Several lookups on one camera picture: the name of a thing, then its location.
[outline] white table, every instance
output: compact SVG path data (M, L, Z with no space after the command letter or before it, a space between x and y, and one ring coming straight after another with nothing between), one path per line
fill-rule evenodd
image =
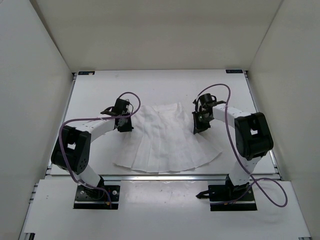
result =
M77 76L65 120L96 117L106 107L112 106L116 98L126 91L136 93L143 105L181 102L191 118L191 112L194 110L192 102L198 93L205 87L217 83L230 86L232 91L230 106L247 112L256 112L243 73L227 74L225 70L96 71L94 75ZM218 100L226 100L227 98L228 92L222 86L211 88L208 91ZM128 95L128 98L137 106L137 100L133 96ZM227 138L225 124L214 120L211 122L211 129L207 132L222 147L222 154L209 164L194 170L175 173L175 175L225 175L232 169L236 159ZM104 176L141 175L141 172L113 164L114 157L121 150L122 138L121 133L112 131L92 143L89 164L97 174ZM270 154L257 164L254 173L267 175L275 173ZM67 172L53 165L51 175L63 176L67 175Z
M69 177L41 180L25 233L34 240L298 240L309 237L290 182L280 182L288 205L272 205L253 187L257 211L210 211L195 197L206 181L122 181L118 210L73 209L77 185ZM261 182L277 203L277 185Z

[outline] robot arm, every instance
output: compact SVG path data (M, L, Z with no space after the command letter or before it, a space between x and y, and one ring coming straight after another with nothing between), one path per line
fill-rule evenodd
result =
M128 116L130 102L118 98L113 107L108 107L98 118L109 116ZM66 125L62 130L62 141L64 150L69 161L70 167L74 176L86 184L93 187L101 187L104 180L101 176L96 174L94 170L88 165L90 155L90 144L104 135L107 132L117 129L119 132L132 131L131 118L118 119L101 119L96 121L88 121L78 127L71 127ZM51 161L61 169L68 171L66 163L61 153L59 141L57 140L51 155ZM90 189L86 186L86 192L93 198L98 198L101 191Z
M210 121L213 119L226 121L226 103L217 101L215 96L209 93L203 94L194 101L194 104L195 111L192 113L194 134L210 128ZM274 146L266 118L261 112L249 113L228 106L227 121L228 125L235 129L239 159L251 174L259 160ZM229 188L230 197L234 199L243 193L250 184L249 180L250 175L236 162L225 183Z

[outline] fabric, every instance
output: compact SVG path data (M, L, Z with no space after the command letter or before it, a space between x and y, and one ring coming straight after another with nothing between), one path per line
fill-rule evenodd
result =
M123 151L113 162L145 173L181 172L211 162L222 151L193 134L193 122L181 103L142 106L131 117L134 130L126 133Z

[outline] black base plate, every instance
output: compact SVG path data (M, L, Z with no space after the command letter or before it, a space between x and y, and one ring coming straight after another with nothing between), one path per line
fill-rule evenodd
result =
M119 207L118 202L120 196L120 186L119 185L105 185L104 189L109 192L111 202L112 202L112 210L117 210ZM101 199L92 199L85 192L85 187L82 185L78 185L74 197L74 209L106 209L110 210L110 205L107 205L105 197Z
M221 194L210 194L210 202L225 202L230 201L230 197L227 192L224 192L226 189L225 185L209 185L209 190L215 193ZM210 210L214 211L256 211L257 205L255 201L254 192L251 190L248 191L246 195L240 198L237 202L231 204L218 204L214 205L210 203Z

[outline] purple cable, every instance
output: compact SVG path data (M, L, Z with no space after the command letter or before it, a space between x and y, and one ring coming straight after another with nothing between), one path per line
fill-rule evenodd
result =
M70 119L68 121L65 121L64 123L62 123L60 129L59 129L59 134L58 134L58 139L59 139L59 145L60 145L60 149L61 149L61 153L62 153L62 157L63 157L63 160L65 162L65 165L70 173L70 176L71 178L73 179L73 181L75 183L82 183L82 184L85 184L86 186L88 186L89 188L92 188L92 189L97 189L97 190L100 190L100 191L103 191L106 195L107 195L107 198L108 198L108 201L110 203L110 208L112 208L111 206L111 198L110 198L110 195L108 193L107 190L105 190L104 188L102 187L96 187L96 186L92 186L92 185L89 185L89 184L86 184L85 182L83 182L82 180L77 180L74 176L74 173L70 167L70 164L69 164L69 161L68 161L68 158L67 158L67 155L66 155L66 151L65 151L65 148L64 148L64 144L63 144L63 141L62 141L62 130L64 129L65 125L67 125L68 123L71 123L71 122L79 122L79 121L98 121L98 120L109 120L109 119L126 119L126 118L130 118L132 115L136 114L136 112L138 112L138 110L140 109L140 106L141 106L141 101L140 101L140 98L138 97L138 95L136 95L135 93L133 92L130 92L130 91L126 91L124 93L122 93L118 98L121 98L123 95L125 94L131 94L131 95L134 95L137 99L138 99L138 102L139 102L139 105L137 107L137 109L132 112L131 114L127 115L127 116L107 116L107 117L92 117L92 118L75 118L75 119Z
M228 135L228 138L229 138L229 141L230 141L230 145L231 145L231 148L233 150L233 153L236 157L236 160L238 161L238 163L240 164L240 166L242 167L242 169L252 178L253 182L249 185L249 187L246 189L246 191L240 196L238 197L237 199L235 200L230 200L230 201L222 201L222 202L216 202L216 203L212 203L212 205L221 205L221 204L230 204L230 203L235 203L236 201L238 201L239 199L241 199L244 195L247 194L247 192L252 188L252 186L254 184L257 185L257 187L261 190L261 192L265 195L265 197L271 202L273 203L275 206L279 207L279 208L284 208L285 206L287 206L288 204L288 196L287 196L287 193L285 191L285 189L280 185L280 183L278 183L277 181L275 181L274 179L271 179L271 178L268 178L268 177L261 177L261 178L258 178L258 179L255 179L254 176L246 169L246 167L242 164L242 162L240 161L239 159L239 156L238 156L238 153L237 153L237 150L235 148L235 145L234 145L234 142L232 141L232 138L231 138L231 134L230 134L230 129L229 129L229 124L228 124L228 104L229 104L229 100L230 100L230 97L231 97L231 89L228 85L226 84L223 84L223 83L217 83L217 84L213 84L211 86L208 86L206 87L205 89L203 89L199 94L198 96L200 96L205 90L209 89L209 88L212 88L212 87L215 87L215 86L224 86L228 89L228 97L226 99L226 102L225 102L225 111L224 111L224 120L225 120L225 127L226 127L226 133ZM258 183L258 181L261 181L261 180L267 180L267 181L272 181L274 182L275 184L277 184L281 190L283 191L283 194L284 194L284 197L285 197L285 202L283 205L280 205L278 203L276 203L275 201L273 201L270 196L265 192L265 190L260 186L260 184Z

